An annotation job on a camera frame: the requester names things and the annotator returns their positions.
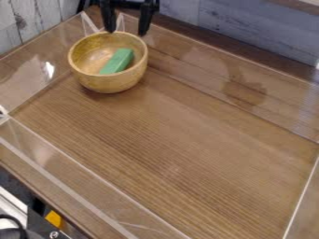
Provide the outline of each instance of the wooden bowl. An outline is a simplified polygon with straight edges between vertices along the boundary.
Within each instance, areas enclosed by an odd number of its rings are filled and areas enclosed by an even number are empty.
[[[119,73],[100,75],[99,71],[118,48],[135,52],[135,59]],[[68,63],[80,83],[92,91],[115,93],[134,87],[141,81],[149,59],[149,49],[139,37],[124,32],[96,33],[83,38],[68,52]]]

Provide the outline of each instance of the bowl rim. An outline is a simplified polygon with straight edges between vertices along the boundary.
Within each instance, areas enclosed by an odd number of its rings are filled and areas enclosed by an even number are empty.
[[[138,62],[131,68],[128,68],[128,69],[126,69],[126,70],[123,70],[123,71],[120,71],[120,72],[118,72],[118,73],[112,73],[112,74],[107,74],[107,75],[88,74],[88,73],[86,73],[86,72],[76,66],[76,64],[74,63],[72,53],[74,53],[75,48],[79,46],[79,44],[80,44],[84,40],[87,40],[88,38],[91,38],[91,37],[94,37],[94,36],[96,36],[96,35],[111,35],[108,32],[99,32],[99,33],[95,33],[95,34],[88,35],[87,37],[82,38],[82,39],[74,44],[74,46],[71,47],[71,49],[70,49],[70,51],[68,51],[68,54],[67,54],[68,63],[71,64],[71,67],[72,67],[79,73],[87,75],[87,76],[90,76],[90,77],[106,77],[106,76],[114,77],[114,76],[118,76],[118,75],[120,75],[120,74],[123,74],[123,73],[128,73],[128,72],[134,71],[134,70],[143,64],[143,62],[145,62],[145,60],[146,60],[146,58],[147,58],[147,55],[149,55],[149,48],[147,48],[147,45],[146,45],[146,43],[143,42],[143,40],[142,40],[137,35],[130,34],[130,33],[127,33],[127,32],[115,32],[115,33],[112,33],[112,34],[130,35],[131,37],[137,38],[137,39],[141,41],[141,43],[142,43],[142,45],[143,45],[145,54],[143,54],[143,56],[142,56],[139,62]]]

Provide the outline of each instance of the transparent acrylic enclosure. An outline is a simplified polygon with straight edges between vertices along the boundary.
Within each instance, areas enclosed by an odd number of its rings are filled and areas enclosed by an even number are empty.
[[[126,26],[126,15],[120,14],[118,18],[119,31],[135,32],[137,27]],[[171,31],[154,31],[143,39],[154,48],[161,45],[158,41],[162,37],[171,37],[173,42],[187,42],[190,38],[174,34]],[[112,183],[99,177],[83,165],[80,165],[59,148],[56,148],[38,133],[35,133],[19,120],[10,115],[19,107],[32,101],[39,93],[47,93],[55,81],[70,72],[67,65],[66,54],[72,44],[84,36],[99,32],[100,29],[90,17],[82,13],[72,19],[62,23],[38,38],[35,38],[24,47],[19,48],[8,56],[0,59],[0,165],[3,165],[14,174],[22,176],[24,182],[32,190],[42,188],[42,197],[50,201],[54,207],[66,215],[78,225],[96,228],[91,233],[92,237],[108,235],[110,238],[141,238],[141,239],[179,239],[190,238],[173,225],[170,225],[155,213],[153,213],[137,200],[134,200],[123,191],[120,191]],[[179,55],[181,58],[190,62],[190,65],[183,67],[195,67],[193,60],[198,55],[203,54],[201,60],[205,62],[211,59],[209,46],[195,43],[197,47],[190,48]],[[161,45],[162,52],[153,55],[151,65],[163,70],[163,65],[159,63],[163,52],[175,48],[170,45]],[[183,69],[177,70],[173,66],[167,70],[167,75],[175,80],[185,76]],[[193,80],[186,82],[187,85],[198,90],[213,94],[214,97],[237,105],[225,94],[211,93],[211,86],[198,84]],[[315,95],[318,88],[314,87],[313,94]],[[278,118],[269,118],[265,112],[259,109],[250,109],[246,106],[246,111],[250,111],[261,118],[281,124]],[[306,136],[310,140],[317,141],[317,134],[306,128],[297,127],[301,119],[295,120],[295,124],[290,124],[289,130],[297,134]],[[16,172],[16,165],[20,165],[20,172]],[[311,225],[318,220],[319,216],[319,169],[318,160],[310,171],[310,178],[306,179],[306,185],[301,192],[298,204],[295,205],[294,213],[287,221],[287,229],[283,238],[302,238],[303,231],[307,230],[314,235],[318,235],[318,229]],[[96,190],[95,196],[91,195],[91,190]],[[80,217],[78,213],[70,215],[70,211],[76,212],[82,209]]]

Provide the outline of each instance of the bowl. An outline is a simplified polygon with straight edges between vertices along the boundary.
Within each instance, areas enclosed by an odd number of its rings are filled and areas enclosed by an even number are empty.
[[[100,75],[100,69],[119,48],[134,50],[131,64],[119,73]],[[142,39],[133,34],[102,32],[78,41],[67,58],[84,87],[96,92],[115,93],[133,88],[141,81],[147,67],[149,49]]]

